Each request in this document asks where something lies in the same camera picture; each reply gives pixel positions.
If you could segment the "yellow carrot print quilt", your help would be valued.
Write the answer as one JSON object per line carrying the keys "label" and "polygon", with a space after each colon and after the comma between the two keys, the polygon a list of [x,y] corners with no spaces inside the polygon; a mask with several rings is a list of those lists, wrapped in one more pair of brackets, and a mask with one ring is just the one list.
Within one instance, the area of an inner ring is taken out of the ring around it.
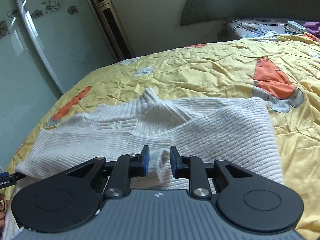
{"label": "yellow carrot print quilt", "polygon": [[319,39],[307,34],[198,44],[94,70],[41,119],[9,171],[28,157],[40,129],[100,105],[131,102],[148,88],[162,100],[261,98],[274,129],[282,184],[304,202],[297,231],[306,239],[319,237]]}

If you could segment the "white remote control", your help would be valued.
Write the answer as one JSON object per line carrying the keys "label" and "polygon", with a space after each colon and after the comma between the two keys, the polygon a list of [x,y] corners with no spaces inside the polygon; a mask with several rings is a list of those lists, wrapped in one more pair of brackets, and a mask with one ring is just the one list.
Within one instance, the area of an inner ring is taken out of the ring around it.
{"label": "white remote control", "polygon": [[301,31],[301,32],[306,32],[307,29],[306,27],[302,26],[301,24],[295,22],[295,21],[287,21],[287,25],[292,28],[295,29],[297,31]]}

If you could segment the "eyeglasses on bed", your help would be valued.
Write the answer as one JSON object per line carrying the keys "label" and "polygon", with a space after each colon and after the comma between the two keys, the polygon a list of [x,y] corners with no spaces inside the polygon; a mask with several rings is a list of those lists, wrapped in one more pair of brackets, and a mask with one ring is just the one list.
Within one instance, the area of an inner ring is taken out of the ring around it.
{"label": "eyeglasses on bed", "polygon": [[291,34],[291,35],[300,35],[303,34],[303,31],[297,30],[297,29],[292,29],[290,27],[285,27],[284,28],[285,33]]}

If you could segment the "glass floral wardrobe sliding doors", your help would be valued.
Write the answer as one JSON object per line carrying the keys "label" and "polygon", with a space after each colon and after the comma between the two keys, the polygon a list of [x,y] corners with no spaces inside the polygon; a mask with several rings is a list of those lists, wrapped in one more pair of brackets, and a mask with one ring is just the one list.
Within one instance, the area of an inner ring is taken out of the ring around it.
{"label": "glass floral wardrobe sliding doors", "polygon": [[1,167],[65,92],[115,61],[89,0],[1,0]]}

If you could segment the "white knit sweater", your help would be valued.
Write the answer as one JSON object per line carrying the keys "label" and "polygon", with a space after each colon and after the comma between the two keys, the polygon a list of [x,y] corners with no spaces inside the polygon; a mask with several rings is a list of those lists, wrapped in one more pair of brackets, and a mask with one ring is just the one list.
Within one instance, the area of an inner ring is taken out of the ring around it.
{"label": "white knit sweater", "polygon": [[141,189],[185,189],[185,179],[172,177],[169,150],[204,162],[226,159],[278,183],[283,182],[274,129],[261,98],[160,99],[148,88],[128,103],[100,105],[91,113],[68,117],[53,129],[40,129],[28,157],[17,165],[25,174],[14,192],[95,157],[107,161],[139,154],[149,146]]}

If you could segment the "plaid patterned pillow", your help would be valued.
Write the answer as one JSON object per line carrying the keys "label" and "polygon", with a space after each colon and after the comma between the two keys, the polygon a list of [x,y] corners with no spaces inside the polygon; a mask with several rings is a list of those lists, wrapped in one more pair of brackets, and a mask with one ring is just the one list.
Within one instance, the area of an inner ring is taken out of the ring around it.
{"label": "plaid patterned pillow", "polygon": [[271,34],[287,34],[287,21],[295,21],[303,26],[301,20],[287,18],[237,18],[227,20],[218,35],[219,41],[239,40],[241,38],[255,38]]}

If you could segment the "grey-green padded headboard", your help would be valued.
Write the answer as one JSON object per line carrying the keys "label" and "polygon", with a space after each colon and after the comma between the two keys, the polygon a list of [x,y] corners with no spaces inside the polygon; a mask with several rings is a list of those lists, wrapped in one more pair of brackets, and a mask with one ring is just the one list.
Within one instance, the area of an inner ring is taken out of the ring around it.
{"label": "grey-green padded headboard", "polygon": [[180,25],[229,18],[319,21],[319,0],[187,0]]}

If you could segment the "purple cloth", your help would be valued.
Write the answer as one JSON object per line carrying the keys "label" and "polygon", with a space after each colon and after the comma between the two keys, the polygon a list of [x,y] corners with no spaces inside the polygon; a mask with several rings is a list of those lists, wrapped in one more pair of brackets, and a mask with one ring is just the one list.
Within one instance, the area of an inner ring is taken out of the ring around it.
{"label": "purple cloth", "polygon": [[305,22],[303,26],[310,34],[320,38],[320,22]]}

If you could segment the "gold tower air conditioner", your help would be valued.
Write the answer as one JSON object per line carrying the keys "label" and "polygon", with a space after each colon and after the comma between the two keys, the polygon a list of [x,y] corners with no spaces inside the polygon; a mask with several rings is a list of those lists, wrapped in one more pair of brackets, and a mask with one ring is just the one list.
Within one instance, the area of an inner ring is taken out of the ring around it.
{"label": "gold tower air conditioner", "polygon": [[119,60],[134,57],[135,53],[112,0],[95,0],[95,2],[106,29],[106,36],[116,57]]}

